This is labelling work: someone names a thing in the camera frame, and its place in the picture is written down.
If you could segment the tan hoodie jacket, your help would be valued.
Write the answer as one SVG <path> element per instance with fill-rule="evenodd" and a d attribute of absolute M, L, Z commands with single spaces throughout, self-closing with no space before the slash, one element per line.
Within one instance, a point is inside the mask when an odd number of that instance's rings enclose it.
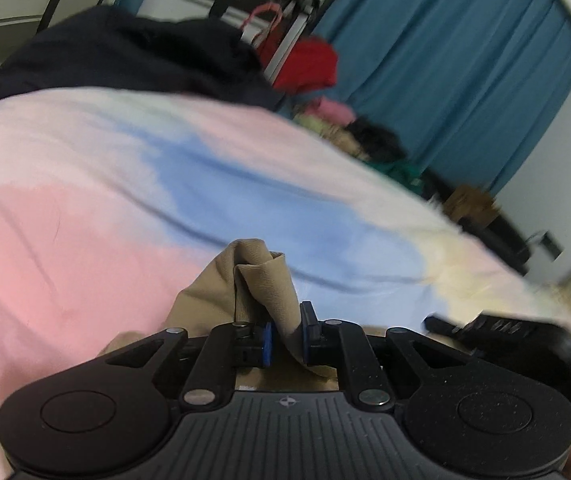
<path fill-rule="evenodd" d="M 191 336 L 206 336 L 226 323 L 272 321 L 276 341 L 285 348 L 284 365 L 243 367 L 241 390 L 335 391 L 336 371 L 303 364 L 302 318 L 287 260 L 258 238 L 235 240 L 211 260 L 192 282 L 153 304 L 149 326 L 130 323 L 100 351 L 107 354 L 163 328 L 182 327 Z"/>

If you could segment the pink clothes hanger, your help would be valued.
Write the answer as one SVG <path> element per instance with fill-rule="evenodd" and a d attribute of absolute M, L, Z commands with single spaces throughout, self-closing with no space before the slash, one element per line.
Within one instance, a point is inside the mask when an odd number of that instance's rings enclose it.
<path fill-rule="evenodd" d="M 255 6 L 239 28 L 242 32 L 246 32 L 249 26 L 256 28 L 255 34 L 248 37 L 250 45 L 256 48 L 281 24 L 283 19 L 282 6 L 279 3 L 268 1 Z"/>

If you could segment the brown paper bag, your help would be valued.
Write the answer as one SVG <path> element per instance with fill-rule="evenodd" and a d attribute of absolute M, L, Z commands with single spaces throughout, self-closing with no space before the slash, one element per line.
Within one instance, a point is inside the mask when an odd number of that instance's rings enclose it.
<path fill-rule="evenodd" d="M 455 188 L 443 204 L 443 211 L 453 222 L 469 219 L 480 226 L 489 226 L 499 216 L 494 197 L 468 184 Z"/>

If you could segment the green garment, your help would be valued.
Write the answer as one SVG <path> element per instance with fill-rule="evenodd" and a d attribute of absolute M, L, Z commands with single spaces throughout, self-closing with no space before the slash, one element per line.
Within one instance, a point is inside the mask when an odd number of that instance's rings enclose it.
<path fill-rule="evenodd" d="M 394 162 L 368 162 L 375 171 L 399 183 L 415 194 L 424 190 L 424 181 L 421 170 L 408 160 L 400 159 Z"/>

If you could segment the black garment pile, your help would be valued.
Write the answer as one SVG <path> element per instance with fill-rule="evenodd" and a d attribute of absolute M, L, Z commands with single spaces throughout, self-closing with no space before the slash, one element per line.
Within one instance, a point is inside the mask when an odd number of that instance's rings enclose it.
<path fill-rule="evenodd" d="M 359 117 L 346 129 L 374 162 L 396 162 L 407 157 L 395 132 Z"/>

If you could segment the pastel tie-dye bed sheet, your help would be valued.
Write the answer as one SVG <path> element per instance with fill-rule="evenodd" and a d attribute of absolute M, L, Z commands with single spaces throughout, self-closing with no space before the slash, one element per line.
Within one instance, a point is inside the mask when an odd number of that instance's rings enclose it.
<path fill-rule="evenodd" d="M 571 312 L 399 184 L 274 113 L 98 88 L 0 101 L 0 404 L 156 332 L 229 243 L 284 254 L 326 318 Z M 0 450 L 0 479 L 9 468 Z"/>

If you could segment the olive tan garment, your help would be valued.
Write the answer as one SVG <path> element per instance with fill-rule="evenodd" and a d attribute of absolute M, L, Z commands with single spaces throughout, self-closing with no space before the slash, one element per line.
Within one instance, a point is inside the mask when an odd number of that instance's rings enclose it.
<path fill-rule="evenodd" d="M 317 134 L 319 138 L 331 143 L 343 153 L 359 160 L 369 159 L 369 155 L 366 153 L 363 145 L 341 126 L 334 125 L 332 122 L 326 122 L 325 119 L 315 115 L 304 113 L 296 114 L 294 121 L 299 126 Z"/>

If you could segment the pink garment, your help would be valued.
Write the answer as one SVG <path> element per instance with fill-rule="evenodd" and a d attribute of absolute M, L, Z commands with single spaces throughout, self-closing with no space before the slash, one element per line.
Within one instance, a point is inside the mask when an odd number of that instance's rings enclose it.
<path fill-rule="evenodd" d="M 306 107 L 308 113 L 315 115 L 331 124 L 346 127 L 355 122 L 354 110 L 346 104 L 336 102 L 322 96 L 310 101 Z"/>

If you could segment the red garment on stand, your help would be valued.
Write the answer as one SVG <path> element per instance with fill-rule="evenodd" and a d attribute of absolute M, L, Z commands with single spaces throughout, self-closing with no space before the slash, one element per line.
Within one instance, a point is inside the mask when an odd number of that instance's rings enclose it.
<path fill-rule="evenodd" d="M 337 79 L 339 55 L 333 47 L 317 37 L 304 37 L 295 42 L 285 57 L 276 76 L 267 74 L 268 64 L 277 52 L 279 37 L 276 34 L 266 38 L 256 36 L 253 47 L 266 70 L 266 78 L 276 90 L 295 96 L 333 87 Z"/>

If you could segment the right blue curtain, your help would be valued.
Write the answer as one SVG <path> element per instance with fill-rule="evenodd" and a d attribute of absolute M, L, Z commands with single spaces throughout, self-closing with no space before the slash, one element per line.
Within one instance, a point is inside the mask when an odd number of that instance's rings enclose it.
<path fill-rule="evenodd" d="M 561 0 L 334 0 L 316 32 L 339 57 L 330 98 L 451 185 L 500 191 L 571 91 Z"/>

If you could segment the dark navy garment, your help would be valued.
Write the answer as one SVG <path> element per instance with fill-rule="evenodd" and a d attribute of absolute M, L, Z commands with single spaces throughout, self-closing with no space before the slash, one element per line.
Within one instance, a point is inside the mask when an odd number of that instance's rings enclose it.
<path fill-rule="evenodd" d="M 94 6 L 36 34 L 0 66 L 0 100 L 97 87 L 198 96 L 278 110 L 242 32 L 219 18 L 162 22 Z"/>

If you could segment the silver tripod stand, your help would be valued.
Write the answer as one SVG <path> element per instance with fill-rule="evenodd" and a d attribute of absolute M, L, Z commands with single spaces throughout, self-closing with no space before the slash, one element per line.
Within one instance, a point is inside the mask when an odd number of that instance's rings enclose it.
<path fill-rule="evenodd" d="M 279 23 L 272 23 L 262 33 L 258 53 L 265 58 L 264 74 L 274 84 L 286 64 L 297 40 L 303 35 L 307 23 L 318 11 L 320 0 L 287 0 L 274 12 Z"/>

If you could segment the wall socket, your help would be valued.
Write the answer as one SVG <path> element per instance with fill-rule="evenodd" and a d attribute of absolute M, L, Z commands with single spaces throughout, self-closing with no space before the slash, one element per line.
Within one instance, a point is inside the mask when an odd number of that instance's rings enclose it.
<path fill-rule="evenodd" d="M 550 231 L 540 231 L 534 233 L 526 240 L 526 243 L 531 247 L 540 247 L 547 252 L 548 257 L 555 261 L 563 253 L 563 247 L 553 237 Z"/>

